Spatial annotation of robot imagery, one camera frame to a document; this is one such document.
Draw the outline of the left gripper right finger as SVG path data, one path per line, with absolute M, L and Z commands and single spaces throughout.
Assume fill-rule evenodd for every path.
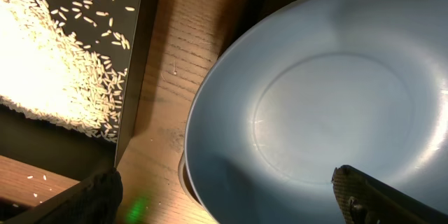
M 332 189 L 346 223 L 446 223 L 447 214 L 385 183 L 343 165 L 332 174 Z

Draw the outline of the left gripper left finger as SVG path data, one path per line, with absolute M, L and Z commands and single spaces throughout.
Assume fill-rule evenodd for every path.
M 123 200 L 120 173 L 111 168 L 60 194 L 27 208 L 3 202 L 3 222 L 10 224 L 114 224 Z

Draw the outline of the dark blue plate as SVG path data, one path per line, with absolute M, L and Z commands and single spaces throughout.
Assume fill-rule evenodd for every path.
M 219 58 L 188 116 L 219 223 L 342 223 L 351 165 L 447 212 L 447 0 L 298 0 Z

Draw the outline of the pile of white rice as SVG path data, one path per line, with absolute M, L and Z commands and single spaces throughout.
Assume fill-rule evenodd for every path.
M 139 0 L 1 0 L 1 104 L 118 141 Z

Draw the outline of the black waste tray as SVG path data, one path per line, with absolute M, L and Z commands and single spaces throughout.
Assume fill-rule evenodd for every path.
M 118 140 L 112 143 L 102 137 L 88 137 L 44 120 L 27 119 L 2 106 L 2 156 L 77 181 L 119 163 L 134 131 L 158 0 L 116 0 L 105 5 L 115 15 L 114 27 L 123 30 L 131 45 L 129 52 L 105 43 L 94 47 L 111 57 L 114 68 L 127 69 Z

